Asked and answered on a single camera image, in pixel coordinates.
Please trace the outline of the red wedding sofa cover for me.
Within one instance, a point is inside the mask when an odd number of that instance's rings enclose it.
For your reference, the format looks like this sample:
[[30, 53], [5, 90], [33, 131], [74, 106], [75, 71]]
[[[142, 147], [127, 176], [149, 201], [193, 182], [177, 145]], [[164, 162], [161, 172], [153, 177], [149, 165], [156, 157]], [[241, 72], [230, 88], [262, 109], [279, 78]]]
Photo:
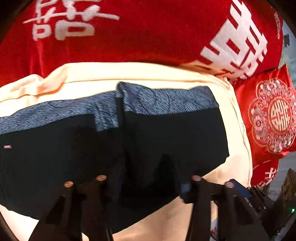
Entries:
[[1, 85], [77, 62], [244, 80], [279, 66], [282, 24], [267, 1], [1, 1]]

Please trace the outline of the cream seat cushion cover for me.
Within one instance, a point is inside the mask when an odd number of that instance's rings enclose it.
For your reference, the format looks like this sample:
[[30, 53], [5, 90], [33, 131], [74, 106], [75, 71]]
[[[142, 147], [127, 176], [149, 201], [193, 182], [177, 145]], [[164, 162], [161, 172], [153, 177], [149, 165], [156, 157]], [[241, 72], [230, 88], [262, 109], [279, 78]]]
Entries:
[[[70, 63], [57, 68], [46, 78], [32, 74], [1, 87], [1, 117], [45, 101], [77, 99], [115, 90], [120, 81], [149, 88], [208, 86], [219, 104], [230, 157], [203, 178], [218, 184], [236, 179], [243, 186], [250, 186], [250, 144], [234, 89], [226, 77], [149, 63]], [[178, 197], [135, 225], [116, 233], [115, 240], [185, 240], [192, 206], [184, 204]], [[1, 212], [16, 238], [29, 240], [38, 220], [8, 211], [2, 205]]]

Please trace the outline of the red embroidered cushion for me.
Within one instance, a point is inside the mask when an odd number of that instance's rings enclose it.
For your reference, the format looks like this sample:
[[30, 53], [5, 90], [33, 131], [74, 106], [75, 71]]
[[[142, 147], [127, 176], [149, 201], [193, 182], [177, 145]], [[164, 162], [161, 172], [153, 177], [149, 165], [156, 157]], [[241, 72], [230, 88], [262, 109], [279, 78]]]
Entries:
[[253, 164], [295, 151], [295, 88], [286, 65], [233, 83]]

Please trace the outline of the black pants with blue trim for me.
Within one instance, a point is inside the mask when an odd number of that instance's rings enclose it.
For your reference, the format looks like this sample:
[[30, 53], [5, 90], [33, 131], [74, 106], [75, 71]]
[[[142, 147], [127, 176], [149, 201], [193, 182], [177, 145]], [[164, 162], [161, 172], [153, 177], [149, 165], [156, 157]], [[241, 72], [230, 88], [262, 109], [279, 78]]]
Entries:
[[1, 118], [1, 205], [35, 219], [67, 181], [107, 177], [110, 226], [119, 232], [185, 197], [190, 177], [229, 156], [209, 87], [114, 91], [48, 101]]

